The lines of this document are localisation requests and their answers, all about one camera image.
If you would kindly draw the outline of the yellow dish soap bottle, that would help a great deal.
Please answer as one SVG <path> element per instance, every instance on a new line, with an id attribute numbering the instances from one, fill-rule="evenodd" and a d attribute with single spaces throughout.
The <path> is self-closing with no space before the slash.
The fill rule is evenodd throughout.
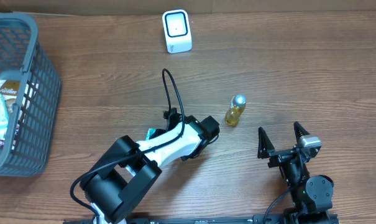
<path id="1" fill-rule="evenodd" d="M 231 104 L 225 115 L 225 122 L 230 126 L 237 126 L 241 114 L 246 107 L 246 97 L 244 95 L 235 95 L 232 97 Z"/>

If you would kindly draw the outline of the white barcode scanner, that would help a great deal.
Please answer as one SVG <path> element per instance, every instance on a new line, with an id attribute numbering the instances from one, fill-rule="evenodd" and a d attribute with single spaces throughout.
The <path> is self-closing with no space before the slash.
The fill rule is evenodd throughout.
<path id="1" fill-rule="evenodd" d="M 192 49 L 190 22 L 185 10 L 175 9 L 164 12 L 162 23 L 168 53 L 176 54 Z"/>

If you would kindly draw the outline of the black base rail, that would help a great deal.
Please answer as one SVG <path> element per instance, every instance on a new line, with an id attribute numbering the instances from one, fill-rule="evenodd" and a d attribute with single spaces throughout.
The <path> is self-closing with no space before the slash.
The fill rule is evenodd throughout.
<path id="1" fill-rule="evenodd" d="M 127 224 L 261 224 L 264 215 L 254 215 L 252 217 L 227 217 L 227 218 L 194 218 L 194 219 L 162 219 L 162 220 L 151 220 L 148 218 L 128 218 L 120 223 Z M 300 217 L 302 219 L 298 220 L 298 223 L 331 223 L 339 224 L 340 221 L 337 215 L 329 215 L 329 220 L 325 216 L 306 216 Z M 95 223 L 92 219 L 89 220 L 78 220 L 78 221 L 64 221 L 64 224 L 93 224 Z M 288 222 L 283 215 L 268 215 L 266 223 L 269 224 L 282 224 L 282 223 L 294 223 Z"/>

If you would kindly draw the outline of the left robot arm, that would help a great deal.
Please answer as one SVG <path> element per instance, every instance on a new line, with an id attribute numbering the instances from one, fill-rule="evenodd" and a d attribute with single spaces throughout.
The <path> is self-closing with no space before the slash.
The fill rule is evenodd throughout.
<path id="1" fill-rule="evenodd" d="M 117 139 L 82 178 L 80 188 L 94 210 L 93 223 L 124 223 L 163 167 L 177 159 L 196 158 L 220 132 L 212 116 L 198 121 L 172 108 L 163 117 L 166 129 L 156 129 L 144 141 Z"/>

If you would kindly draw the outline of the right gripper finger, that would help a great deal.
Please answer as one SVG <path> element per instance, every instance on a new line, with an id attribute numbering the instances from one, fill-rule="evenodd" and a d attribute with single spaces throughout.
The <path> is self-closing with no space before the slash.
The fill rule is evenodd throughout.
<path id="1" fill-rule="evenodd" d="M 295 121 L 293 126 L 297 143 L 302 143 L 305 136 L 310 135 L 310 133 L 298 121 Z"/>
<path id="2" fill-rule="evenodd" d="M 272 142 L 269 140 L 267 133 L 260 127 L 258 129 L 259 132 L 259 146 L 257 151 L 257 158 L 258 159 L 266 159 L 271 157 L 275 153 L 275 148 Z"/>

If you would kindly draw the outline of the brown snack packet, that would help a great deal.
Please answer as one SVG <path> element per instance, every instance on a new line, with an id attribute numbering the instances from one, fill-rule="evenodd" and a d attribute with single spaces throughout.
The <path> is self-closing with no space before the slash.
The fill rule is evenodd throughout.
<path id="1" fill-rule="evenodd" d="M 19 86 L 20 81 L 0 80 L 0 94 L 7 106 L 12 106 L 16 102 Z"/>

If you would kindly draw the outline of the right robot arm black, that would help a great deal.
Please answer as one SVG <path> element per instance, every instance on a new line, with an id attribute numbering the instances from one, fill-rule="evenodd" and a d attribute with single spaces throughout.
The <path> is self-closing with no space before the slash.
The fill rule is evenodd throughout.
<path id="1" fill-rule="evenodd" d="M 339 223 L 337 215 L 331 215 L 333 180 L 326 175 L 310 176 L 306 163 L 316 157 L 321 149 L 321 140 L 310 134 L 299 122 L 294 122 L 296 144 L 291 149 L 277 151 L 265 130 L 260 127 L 257 157 L 268 159 L 269 168 L 277 167 L 288 189 L 278 196 L 266 210 L 262 222 L 280 223 Z M 284 209 L 276 218 L 270 216 L 273 206 L 286 195 L 291 195 L 292 208 Z"/>

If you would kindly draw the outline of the grey plastic shopping basket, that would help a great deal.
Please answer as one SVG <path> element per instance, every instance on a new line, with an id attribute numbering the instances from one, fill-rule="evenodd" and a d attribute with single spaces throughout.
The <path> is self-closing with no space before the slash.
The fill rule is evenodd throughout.
<path id="1" fill-rule="evenodd" d="M 62 83 L 27 14 L 0 12 L 0 80 L 20 81 L 11 106 L 0 176 L 31 177 L 47 165 Z"/>

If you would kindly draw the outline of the small teal white box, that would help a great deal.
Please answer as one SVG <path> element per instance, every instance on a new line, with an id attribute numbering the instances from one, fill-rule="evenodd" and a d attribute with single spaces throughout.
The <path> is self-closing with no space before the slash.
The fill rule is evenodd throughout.
<path id="1" fill-rule="evenodd" d="M 157 136 L 157 130 L 154 128 L 149 128 L 147 131 L 147 135 L 145 137 L 145 140 L 150 140 L 152 138 L 155 138 Z"/>

